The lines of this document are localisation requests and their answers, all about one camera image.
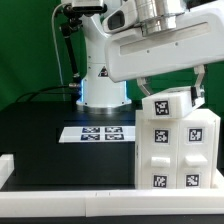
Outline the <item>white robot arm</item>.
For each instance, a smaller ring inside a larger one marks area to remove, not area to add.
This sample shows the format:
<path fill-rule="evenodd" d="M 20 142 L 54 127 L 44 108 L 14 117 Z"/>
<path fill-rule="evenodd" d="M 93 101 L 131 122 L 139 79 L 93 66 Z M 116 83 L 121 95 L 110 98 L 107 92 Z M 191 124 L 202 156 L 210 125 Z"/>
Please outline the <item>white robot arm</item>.
<path fill-rule="evenodd" d="M 82 109 L 130 103 L 126 82 L 224 60 L 224 0 L 61 0 L 67 33 L 84 30 Z"/>

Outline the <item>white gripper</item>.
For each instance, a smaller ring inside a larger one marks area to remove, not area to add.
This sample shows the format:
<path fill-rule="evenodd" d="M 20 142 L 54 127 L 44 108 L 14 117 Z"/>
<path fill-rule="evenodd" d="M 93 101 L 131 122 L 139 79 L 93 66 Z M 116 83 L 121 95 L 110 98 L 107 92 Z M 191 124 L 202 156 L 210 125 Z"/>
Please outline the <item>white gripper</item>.
<path fill-rule="evenodd" d="M 147 78 L 194 68 L 197 76 L 190 88 L 192 105 L 204 98 L 203 64 L 224 60 L 224 6 L 198 6 L 176 19 L 176 28 L 142 35 L 139 28 L 112 35 L 105 45 L 106 67 L 115 81 L 137 79 L 146 95 L 153 94 Z"/>

